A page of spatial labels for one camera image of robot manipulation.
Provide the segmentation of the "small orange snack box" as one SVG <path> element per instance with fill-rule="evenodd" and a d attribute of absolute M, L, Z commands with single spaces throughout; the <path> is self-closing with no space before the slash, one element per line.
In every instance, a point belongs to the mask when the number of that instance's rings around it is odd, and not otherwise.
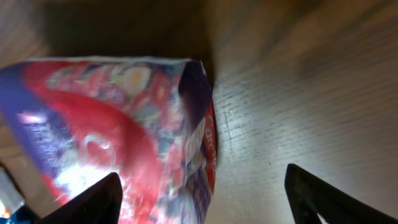
<path fill-rule="evenodd" d="M 13 213 L 25 205 L 25 201 L 14 181 L 3 167 L 1 168 L 0 184 L 1 218 L 11 218 Z"/>

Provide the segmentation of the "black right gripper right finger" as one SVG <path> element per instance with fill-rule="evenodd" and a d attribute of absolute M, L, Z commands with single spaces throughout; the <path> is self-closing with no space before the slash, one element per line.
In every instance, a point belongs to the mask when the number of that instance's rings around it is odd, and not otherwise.
<path fill-rule="evenodd" d="M 295 164 L 287 166 L 284 187 L 295 223 L 397 224 L 397 219 L 356 200 Z"/>

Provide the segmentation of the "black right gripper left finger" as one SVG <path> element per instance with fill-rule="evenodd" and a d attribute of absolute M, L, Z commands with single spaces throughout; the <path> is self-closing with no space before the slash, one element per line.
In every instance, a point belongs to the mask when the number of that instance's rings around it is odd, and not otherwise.
<path fill-rule="evenodd" d="M 38 223 L 118 224 L 122 197 L 120 178 L 112 172 Z"/>

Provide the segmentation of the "purple red snack bag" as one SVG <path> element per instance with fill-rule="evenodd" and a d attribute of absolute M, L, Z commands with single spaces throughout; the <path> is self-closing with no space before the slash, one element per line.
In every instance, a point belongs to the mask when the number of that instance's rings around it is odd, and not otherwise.
<path fill-rule="evenodd" d="M 120 223 L 203 223 L 215 187 L 199 60 L 42 58 L 1 69 L 1 113 L 61 204 L 118 174 Z"/>

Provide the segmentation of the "blue Oreo cookie pack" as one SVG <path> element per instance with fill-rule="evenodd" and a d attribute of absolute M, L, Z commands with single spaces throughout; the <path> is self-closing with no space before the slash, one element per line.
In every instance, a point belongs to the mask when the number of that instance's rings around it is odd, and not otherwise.
<path fill-rule="evenodd" d="M 21 207 L 10 218 L 1 218 L 1 224 L 36 224 L 39 217 L 26 206 Z"/>

